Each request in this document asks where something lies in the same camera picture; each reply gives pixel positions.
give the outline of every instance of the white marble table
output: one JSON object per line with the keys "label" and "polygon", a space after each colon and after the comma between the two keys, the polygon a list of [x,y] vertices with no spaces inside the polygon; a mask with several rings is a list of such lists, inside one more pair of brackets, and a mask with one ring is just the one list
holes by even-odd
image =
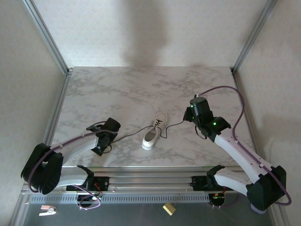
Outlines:
{"label": "white marble table", "polygon": [[[220,85],[235,86],[227,67],[75,67],[53,143],[69,139],[90,124],[109,117],[121,124],[116,139],[149,125],[159,111],[167,112],[168,125],[181,122],[194,94]],[[215,90],[205,97],[215,116],[234,125],[241,110],[234,91]],[[102,157],[86,151],[65,165],[237,166],[216,144],[199,138],[192,123],[171,127],[168,139],[161,138],[151,151],[141,148],[144,132],[114,143],[112,151]],[[252,145],[245,118],[237,134]]]}

